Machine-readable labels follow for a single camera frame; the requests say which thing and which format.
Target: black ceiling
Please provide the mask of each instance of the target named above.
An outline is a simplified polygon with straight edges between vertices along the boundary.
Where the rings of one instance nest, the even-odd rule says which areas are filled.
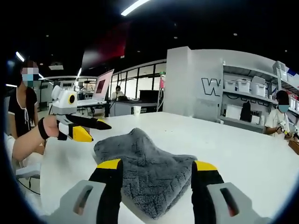
[[[45,76],[77,75],[84,50],[122,22],[131,22],[125,58],[113,59],[82,75],[97,76],[166,58],[167,49],[231,49],[280,60],[299,73],[298,15],[287,1],[151,0],[122,17],[136,0],[37,2],[12,6],[7,20],[8,58],[30,56]],[[64,70],[50,71],[52,62]]]

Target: person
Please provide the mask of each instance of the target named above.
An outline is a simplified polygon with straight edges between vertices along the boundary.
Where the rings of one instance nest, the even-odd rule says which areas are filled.
[[[36,127],[26,134],[14,139],[13,136],[4,133],[4,143],[8,160],[11,164],[11,168],[14,172],[12,159],[22,161],[31,155],[36,147],[38,147],[48,137],[58,137],[59,129],[57,127],[56,117],[50,115],[41,119]],[[24,196],[30,205],[30,207],[38,215],[44,215],[44,211],[41,207],[41,200],[39,196],[36,196],[31,191],[25,189]]]
[[[33,81],[38,79],[38,74],[37,64],[25,60],[21,72],[16,77],[17,88],[10,97],[8,106],[10,132],[14,139],[28,133],[31,130],[31,122],[37,126],[37,97],[29,86],[33,86]],[[44,146],[37,146],[35,152],[43,154]]]
[[[121,87],[119,85],[116,86],[115,92],[111,94],[111,100],[117,100],[116,98],[124,96],[123,92],[121,91]]]
[[[278,108],[272,110],[269,114],[267,121],[265,123],[265,134],[273,137],[278,137],[281,139],[290,139],[292,137],[289,127],[289,118],[286,112],[289,109],[289,96],[286,91],[280,90],[276,94],[276,99],[278,101]],[[288,132],[287,135],[283,133],[281,125],[284,126],[284,130]]]

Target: shelf unit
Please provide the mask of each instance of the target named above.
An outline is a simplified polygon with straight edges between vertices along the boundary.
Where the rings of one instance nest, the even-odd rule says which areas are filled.
[[[284,81],[284,80],[280,81],[279,80],[280,77],[274,75],[273,73],[269,73],[269,72],[266,72],[266,71],[262,71],[262,70],[258,70],[258,69],[254,69],[254,68],[249,68],[249,67],[243,67],[243,66],[240,67],[240,66],[225,65],[225,64],[223,65],[223,75],[224,75],[224,73],[230,74],[230,75],[239,75],[239,76],[244,76],[244,77],[249,77],[249,78],[253,78],[254,76],[258,76],[258,77],[264,78],[267,82],[270,83],[269,92],[272,92],[272,84],[276,84],[279,90],[284,88],[284,89],[289,90],[289,91],[291,91],[294,94],[299,96],[299,88],[298,87],[292,86],[287,81]],[[267,102],[267,103],[269,103],[269,112],[271,111],[271,106],[272,105],[277,105],[278,104],[278,102],[275,101],[275,100],[265,98],[265,97],[261,97],[261,96],[252,95],[251,93],[246,93],[246,92],[229,91],[229,90],[223,89],[223,94],[235,95],[235,96],[240,96],[240,97],[244,97],[244,98],[248,98],[248,99],[256,99],[256,100],[261,100],[263,102]],[[299,118],[299,111],[296,111],[296,110],[291,109],[291,108],[289,108],[289,111],[296,116],[296,118],[297,118],[296,122],[297,122],[298,118]],[[226,117],[221,115],[221,108],[220,108],[220,111],[219,111],[219,119],[221,119],[223,121],[243,125],[243,126],[263,129],[263,126],[260,126],[260,125],[251,124],[249,122],[242,121],[242,120],[226,118]]]

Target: white storage box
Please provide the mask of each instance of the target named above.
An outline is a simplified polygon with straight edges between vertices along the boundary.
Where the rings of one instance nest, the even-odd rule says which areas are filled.
[[[241,106],[236,106],[236,105],[226,105],[226,114],[225,116],[227,118],[233,118],[240,120],[240,115],[241,115],[242,107]]]
[[[295,110],[295,107],[296,107],[296,100],[295,100],[295,98],[289,96],[289,103],[290,103],[290,108],[292,108],[293,110]]]
[[[299,100],[296,100],[296,108],[295,108],[296,111],[299,111]]]
[[[250,81],[248,81],[248,80],[242,80],[242,79],[237,79],[236,83],[238,85],[238,91],[239,92],[247,92],[247,93],[249,93]]]
[[[260,117],[252,115],[251,123],[258,125],[260,123]]]
[[[251,83],[251,94],[265,97],[266,86],[259,83]]]
[[[224,89],[229,90],[229,91],[235,91],[235,81],[224,80]]]

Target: microfiber cloth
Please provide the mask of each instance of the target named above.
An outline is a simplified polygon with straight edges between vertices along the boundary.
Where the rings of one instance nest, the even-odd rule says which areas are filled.
[[[152,219],[165,214],[191,183],[191,155],[173,155],[159,149],[139,128],[110,137],[94,146],[98,164],[123,161],[123,192]]]

